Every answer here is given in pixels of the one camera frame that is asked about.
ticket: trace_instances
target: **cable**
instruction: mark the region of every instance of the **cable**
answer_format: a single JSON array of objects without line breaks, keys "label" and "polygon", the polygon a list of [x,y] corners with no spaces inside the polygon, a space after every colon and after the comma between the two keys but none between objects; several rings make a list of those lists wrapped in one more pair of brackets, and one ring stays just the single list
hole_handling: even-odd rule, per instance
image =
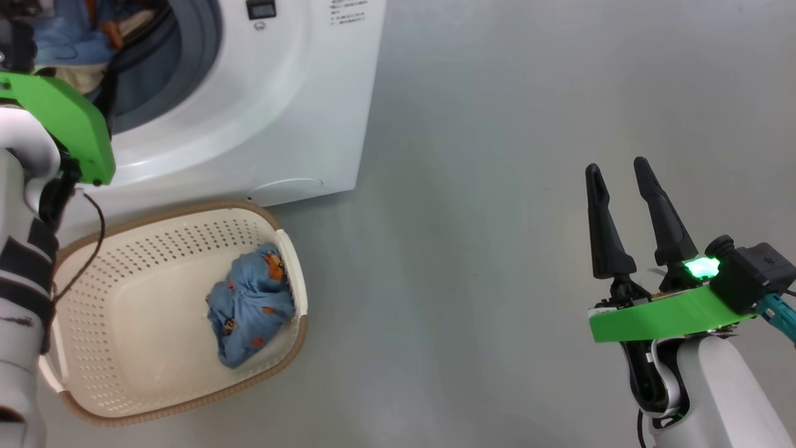
[{"label": "cable", "polygon": [[103,215],[102,209],[100,209],[100,205],[98,203],[96,203],[96,201],[94,199],[92,199],[91,196],[86,195],[85,193],[83,193],[83,196],[94,206],[94,208],[97,209],[97,214],[100,216],[99,217],[99,231],[100,231],[99,232],[99,239],[97,240],[97,246],[94,248],[94,253],[92,253],[91,257],[88,258],[88,261],[86,261],[86,263],[83,265],[83,267],[80,268],[79,271],[77,271],[77,274],[75,274],[75,277],[72,277],[72,280],[69,283],[66,284],[66,287],[64,288],[64,290],[56,294],[55,298],[53,299],[53,307],[55,305],[58,305],[58,302],[62,298],[64,298],[66,293],[68,293],[69,290],[74,286],[74,284],[80,279],[80,276],[83,275],[84,272],[86,272],[86,269],[88,269],[88,267],[90,265],[92,265],[92,262],[94,262],[94,258],[96,258],[97,254],[100,251],[100,247],[102,247],[102,241],[105,239],[105,215]]},{"label": "cable", "polygon": [[649,268],[647,272],[656,273],[661,277],[666,277],[666,271],[661,268]]},{"label": "cable", "polygon": [[644,422],[644,413],[641,409],[638,410],[638,417],[636,418],[636,432],[638,433],[638,444],[641,448],[646,448],[644,443],[644,431],[642,430],[642,423]]}]

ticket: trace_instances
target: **blue clothing with print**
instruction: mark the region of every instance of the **blue clothing with print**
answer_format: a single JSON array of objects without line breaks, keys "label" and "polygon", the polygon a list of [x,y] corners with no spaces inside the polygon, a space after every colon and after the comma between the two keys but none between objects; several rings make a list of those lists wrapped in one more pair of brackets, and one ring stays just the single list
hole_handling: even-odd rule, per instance
[{"label": "blue clothing with print", "polygon": [[[115,19],[115,0],[96,0],[98,22]],[[92,24],[84,0],[56,0],[54,17],[30,22],[38,53],[36,65],[106,64],[116,55],[107,37]]]},{"label": "blue clothing with print", "polygon": [[218,341],[218,359],[235,368],[293,318],[295,308],[279,251],[266,244],[232,262],[226,279],[208,296],[207,318]]}]

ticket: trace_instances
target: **green led light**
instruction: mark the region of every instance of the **green led light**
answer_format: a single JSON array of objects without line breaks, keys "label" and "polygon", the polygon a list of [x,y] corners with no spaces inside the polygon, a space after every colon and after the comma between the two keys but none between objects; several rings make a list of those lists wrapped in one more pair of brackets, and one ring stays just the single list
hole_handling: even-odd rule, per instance
[{"label": "green led light", "polygon": [[719,261],[715,258],[697,258],[694,261],[685,263],[685,267],[691,271],[691,275],[696,278],[715,277],[719,273]]}]

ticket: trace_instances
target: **gray floor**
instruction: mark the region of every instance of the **gray floor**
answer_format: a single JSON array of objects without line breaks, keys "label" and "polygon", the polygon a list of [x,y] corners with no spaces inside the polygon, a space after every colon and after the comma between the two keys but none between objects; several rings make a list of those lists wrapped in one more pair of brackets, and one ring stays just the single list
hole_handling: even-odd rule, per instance
[{"label": "gray floor", "polygon": [[[796,258],[796,10],[783,2],[391,2],[360,182],[273,209],[310,292],[282,374],[119,429],[48,391],[50,446],[636,446],[622,354],[595,345],[583,169],[640,271],[650,158],[697,246]],[[643,273],[652,289],[659,278]],[[796,434],[796,352],[736,338]]]}]

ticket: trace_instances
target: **green mount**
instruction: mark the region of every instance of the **green mount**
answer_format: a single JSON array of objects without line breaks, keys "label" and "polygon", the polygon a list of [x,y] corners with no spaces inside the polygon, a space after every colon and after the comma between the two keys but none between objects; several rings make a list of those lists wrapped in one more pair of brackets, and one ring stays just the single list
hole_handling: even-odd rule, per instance
[{"label": "green mount", "polygon": [[597,314],[589,319],[589,325],[595,342],[627,342],[706,332],[753,316],[735,314],[709,286],[702,286]]},{"label": "green mount", "polygon": [[15,100],[80,164],[82,183],[108,185],[116,171],[105,119],[72,86],[52,77],[0,73],[0,98]]}]

